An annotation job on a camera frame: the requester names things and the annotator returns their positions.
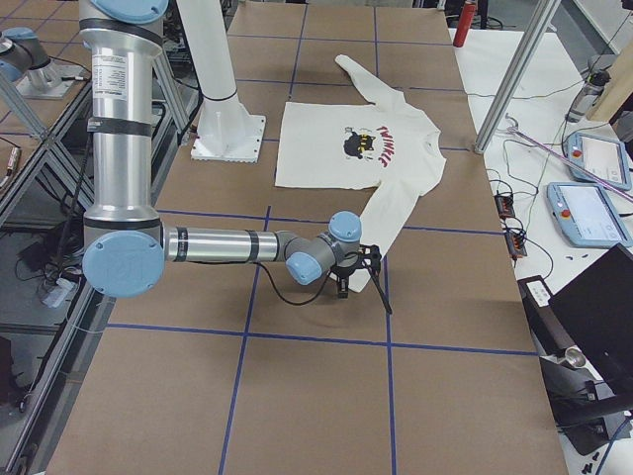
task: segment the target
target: control panel screen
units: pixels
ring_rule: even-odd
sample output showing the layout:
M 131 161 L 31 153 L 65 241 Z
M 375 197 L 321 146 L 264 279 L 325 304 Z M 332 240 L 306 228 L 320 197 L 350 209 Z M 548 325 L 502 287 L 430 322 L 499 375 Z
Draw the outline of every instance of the control panel screen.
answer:
M 601 141 L 591 137 L 582 137 L 585 170 L 599 176 L 603 180 L 623 183 L 617 143 Z
M 624 239 L 610 210 L 595 187 L 561 186 L 560 189 L 581 238 L 613 241 Z

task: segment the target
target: white cylinder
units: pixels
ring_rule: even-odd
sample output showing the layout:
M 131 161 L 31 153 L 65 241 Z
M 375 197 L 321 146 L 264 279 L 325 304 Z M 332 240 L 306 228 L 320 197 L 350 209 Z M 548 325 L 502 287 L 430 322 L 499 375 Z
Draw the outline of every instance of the white cylinder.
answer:
M 220 0 L 178 0 L 178 9 L 205 96 L 192 156 L 257 161 L 266 118 L 249 115 L 237 97 Z

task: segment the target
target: white table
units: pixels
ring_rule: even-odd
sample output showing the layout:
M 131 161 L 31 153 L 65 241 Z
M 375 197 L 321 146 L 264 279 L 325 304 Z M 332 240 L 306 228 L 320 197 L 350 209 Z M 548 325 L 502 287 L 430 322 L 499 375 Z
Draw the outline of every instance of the white table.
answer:
M 475 127 L 479 129 L 488 112 L 493 97 L 479 97 L 494 95 L 505 74 L 507 65 L 521 39 L 520 32 L 493 32 L 471 30 L 466 43 L 456 48 L 465 90 L 469 95 L 469 105 Z M 545 98 L 513 99 L 507 109 L 510 116 L 518 121 L 519 128 L 525 134 L 542 143 L 558 143 L 561 141 L 561 125 L 565 114 L 581 89 L 581 76 L 567 55 L 556 34 L 545 35 L 540 47 L 534 54 L 522 81 L 514 93 L 514 97 L 531 97 L 547 95 L 553 91 L 567 88 L 565 91 Z M 585 119 L 578 124 L 567 124 L 565 136 L 571 132 L 587 127 L 599 126 L 600 123 L 589 122 Z M 502 122 L 500 129 L 505 129 L 509 123 Z M 590 133 L 597 136 L 615 138 L 611 126 L 606 125 L 591 129 Z M 534 193 L 534 187 L 508 176 L 507 165 L 503 158 L 502 146 L 507 139 L 515 139 L 507 134 L 496 134 L 486 150 L 484 159 L 488 169 L 496 170 L 500 179 L 509 183 L 514 193 Z M 517 217 L 528 228 L 528 237 L 545 247 L 552 255 L 554 269 L 547 279 L 547 284 L 556 293 L 574 277 L 583 272 L 590 264 L 605 253 L 605 249 L 587 249 L 572 247 L 563 237 L 548 211 L 545 199 L 545 187 L 553 181 L 573 181 L 567 167 L 553 156 L 550 156 L 543 172 L 547 153 L 536 148 L 529 148 L 516 143 L 506 144 L 510 172 L 529 183 L 537 184 L 540 179 L 539 193 L 534 201 L 531 219 L 529 209 L 532 198 L 518 194 L 514 199 L 514 209 Z M 489 171 L 491 179 L 497 179 L 494 171 Z M 493 190 L 497 190 L 497 183 L 492 182 Z M 504 185 L 499 191 L 505 191 Z M 610 197 L 620 213 L 633 211 L 633 205 L 610 193 Z M 633 232 L 631 219 L 625 223 L 629 231 Z M 532 275 L 546 275 L 550 269 L 547 255 L 534 244 L 526 245 L 528 256 L 517 261 L 515 275 L 517 279 Z M 583 457 L 578 455 L 566 437 L 561 436 L 561 443 L 566 456 L 570 474 L 578 474 L 586 463 L 593 463 L 592 473 L 597 463 L 590 459 L 592 454 Z M 629 475 L 633 472 L 633 439 L 623 439 L 615 442 L 609 454 L 608 461 L 602 470 L 602 475 Z

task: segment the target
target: black monitor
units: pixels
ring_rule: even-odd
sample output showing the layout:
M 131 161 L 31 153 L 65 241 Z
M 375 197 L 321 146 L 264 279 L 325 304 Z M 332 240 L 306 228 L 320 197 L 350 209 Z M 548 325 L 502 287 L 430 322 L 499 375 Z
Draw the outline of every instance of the black monitor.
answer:
M 613 393 L 633 393 L 633 255 L 615 245 L 550 307 Z

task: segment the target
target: red fire extinguisher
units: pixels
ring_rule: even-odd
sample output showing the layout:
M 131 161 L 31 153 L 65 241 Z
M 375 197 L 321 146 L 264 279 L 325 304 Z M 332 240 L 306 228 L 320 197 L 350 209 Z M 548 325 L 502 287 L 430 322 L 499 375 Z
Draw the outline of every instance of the red fire extinguisher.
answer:
M 453 46 L 461 48 L 466 40 L 466 35 L 471 29 L 473 24 L 473 17 L 477 12 L 477 1 L 466 0 L 464 2 L 464 8 L 462 8 L 462 14 L 459 16 L 459 24 L 457 25 L 457 33 L 455 33 L 455 40 L 453 40 Z

